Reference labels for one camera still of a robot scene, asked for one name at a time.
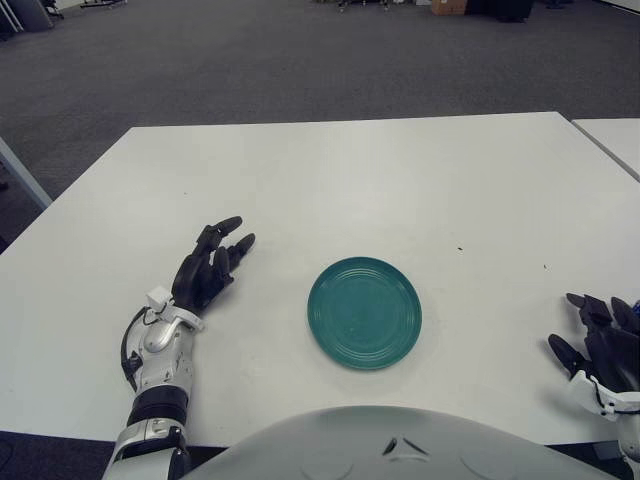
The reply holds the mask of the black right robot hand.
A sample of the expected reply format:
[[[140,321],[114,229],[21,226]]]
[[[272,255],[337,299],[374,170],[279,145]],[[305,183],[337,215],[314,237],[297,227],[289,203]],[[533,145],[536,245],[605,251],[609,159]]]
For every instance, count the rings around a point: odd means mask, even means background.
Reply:
[[[575,376],[580,370],[595,377],[615,393],[639,390],[639,313],[624,300],[613,297],[609,303],[589,296],[568,293],[568,302],[578,308],[587,332],[584,357],[556,334],[548,344],[556,358]]]

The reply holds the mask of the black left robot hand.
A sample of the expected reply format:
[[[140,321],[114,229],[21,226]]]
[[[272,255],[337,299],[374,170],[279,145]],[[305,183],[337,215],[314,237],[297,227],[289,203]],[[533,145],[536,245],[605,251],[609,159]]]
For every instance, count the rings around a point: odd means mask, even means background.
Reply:
[[[242,217],[234,216],[203,228],[174,278],[171,294],[175,306],[200,316],[234,281],[231,273],[253,246],[255,234],[246,235],[230,247],[224,247],[222,240],[241,224]]]

